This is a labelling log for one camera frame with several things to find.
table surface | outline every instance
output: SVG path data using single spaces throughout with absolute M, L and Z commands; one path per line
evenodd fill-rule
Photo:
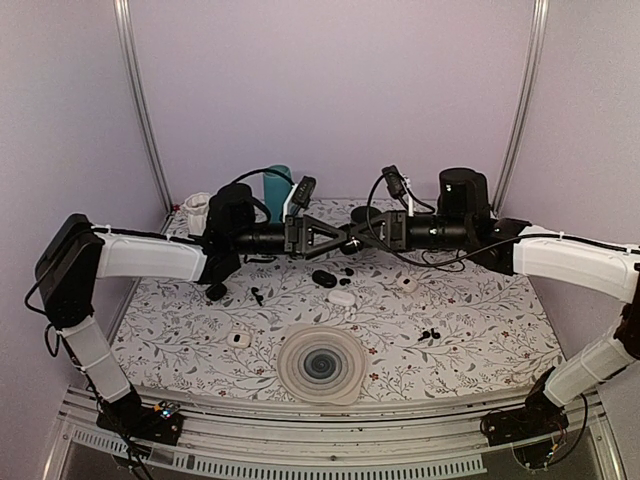
M 341 225 L 362 202 L 321 200 L 309 215 Z M 378 201 L 381 210 L 397 204 Z M 177 212 L 169 233 L 186 235 L 186 215 Z M 417 253 L 411 254 L 418 259 Z M 428 254 L 430 260 L 451 252 Z M 357 298 L 356 312 L 327 302 L 329 290 L 311 273 L 323 269 L 346 278 L 338 286 Z M 287 328 L 325 325 L 351 332 L 368 361 L 359 402 L 421 400 L 529 386 L 562 360 L 555 334 L 526 277 L 508 277 L 471 262 L 455 272 L 414 267 L 395 257 L 365 250 L 354 256 L 334 252 L 311 261 L 278 258 L 248 263 L 231 276 L 218 302 L 206 286 L 142 279 L 113 350 L 136 384 L 193 394 L 269 401 L 295 401 L 276 376 L 276 357 Z M 419 287 L 411 294 L 397 285 L 409 275 Z M 260 307 L 250 292 L 264 296 Z M 250 332 L 247 349 L 230 348 L 232 328 Z M 434 328 L 438 340 L 420 341 Z

spiral pattern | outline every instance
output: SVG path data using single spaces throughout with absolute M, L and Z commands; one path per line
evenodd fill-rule
M 356 338 L 332 327 L 298 327 L 287 333 L 278 354 L 277 374 L 292 396 L 335 405 L 357 400 L 366 357 Z

black cylinder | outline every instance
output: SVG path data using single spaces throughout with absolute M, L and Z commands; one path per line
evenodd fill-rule
M 236 236 L 233 246 L 240 254 L 283 255 L 284 225 L 276 223 L 253 228 Z
M 416 214 L 407 218 L 407 247 L 413 249 L 464 248 L 467 231 L 464 221 L 442 215 Z

vent slot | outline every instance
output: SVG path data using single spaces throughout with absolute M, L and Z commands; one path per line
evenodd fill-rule
M 76 427 L 73 441 L 111 455 L 127 457 L 126 444 L 109 433 L 99 433 Z M 150 465 L 167 465 L 148 461 Z M 444 480 L 486 473 L 480 455 L 451 460 L 423 462 L 411 465 L 379 467 L 274 467 L 273 465 L 236 463 L 204 455 L 173 453 L 172 469 L 197 471 L 200 475 L 219 480 Z

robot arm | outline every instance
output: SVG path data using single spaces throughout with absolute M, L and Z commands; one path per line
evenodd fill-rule
M 486 200 L 486 179 L 471 170 L 442 172 L 440 183 L 436 214 L 385 212 L 370 224 L 339 228 L 309 216 L 287 216 L 280 225 L 256 224 L 256 201 L 243 184 L 223 187 L 212 197 L 207 227 L 197 238 L 96 227 L 84 215 L 69 217 L 39 260 L 36 278 L 49 321 L 104 400 L 106 411 L 98 424 L 175 445 L 182 417 L 171 408 L 142 405 L 93 318 L 96 278 L 175 278 L 211 285 L 209 293 L 240 268 L 240 254 L 313 258 L 336 248 L 355 253 L 367 246 L 384 246 L 394 252 L 461 248 L 470 260 L 489 270 L 565 281 L 626 304 L 622 324 L 543 374 L 520 411 L 486 417 L 487 425 L 493 427 L 490 444 L 557 430 L 559 423 L 566 423 L 564 405 L 640 358 L 640 251 L 566 236 L 518 220 L 493 219 Z M 396 187 L 402 195 L 403 185 Z M 378 238 L 372 238 L 371 232 Z M 316 233 L 328 240 L 318 244 Z
M 526 227 L 513 248 L 513 270 L 606 293 L 622 302 L 622 322 L 558 367 L 545 372 L 525 406 L 490 413 L 483 433 L 491 445 L 511 443 L 567 426 L 563 407 L 640 359 L 640 254 L 634 245 L 577 239 L 538 226 Z

